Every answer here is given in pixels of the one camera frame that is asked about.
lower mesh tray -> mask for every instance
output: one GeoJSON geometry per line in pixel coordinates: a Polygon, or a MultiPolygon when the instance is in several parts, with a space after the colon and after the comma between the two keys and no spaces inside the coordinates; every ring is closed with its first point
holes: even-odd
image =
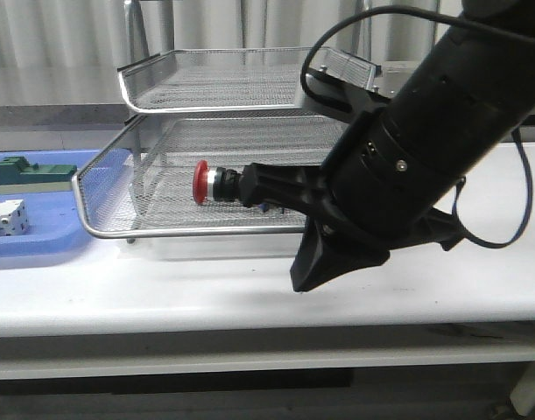
{"type": "Polygon", "coordinates": [[[288,209],[197,206],[195,164],[206,159],[209,167],[238,171],[252,162],[318,165],[342,129],[340,122],[312,115],[139,116],[75,177],[81,219],[99,237],[300,232],[304,216],[288,209]]]}

metal mesh tray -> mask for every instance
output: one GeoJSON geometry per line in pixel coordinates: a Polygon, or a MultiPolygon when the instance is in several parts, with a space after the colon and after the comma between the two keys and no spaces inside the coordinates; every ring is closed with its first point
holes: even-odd
{"type": "MultiPolygon", "coordinates": [[[[299,71],[309,48],[178,50],[119,70],[123,99],[139,114],[296,109],[299,71]]],[[[313,67],[371,89],[376,66],[325,47],[313,67]]]]}
{"type": "Polygon", "coordinates": [[[139,115],[73,179],[85,228],[98,237],[301,232],[304,216],[192,198],[195,164],[316,165],[343,124],[318,115],[174,118],[139,115]]]}

green component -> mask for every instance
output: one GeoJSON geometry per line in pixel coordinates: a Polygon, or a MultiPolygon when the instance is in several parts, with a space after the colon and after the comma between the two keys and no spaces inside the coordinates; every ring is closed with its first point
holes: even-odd
{"type": "Polygon", "coordinates": [[[74,164],[30,164],[23,156],[6,157],[0,161],[0,186],[68,182],[75,172],[74,164]]]}

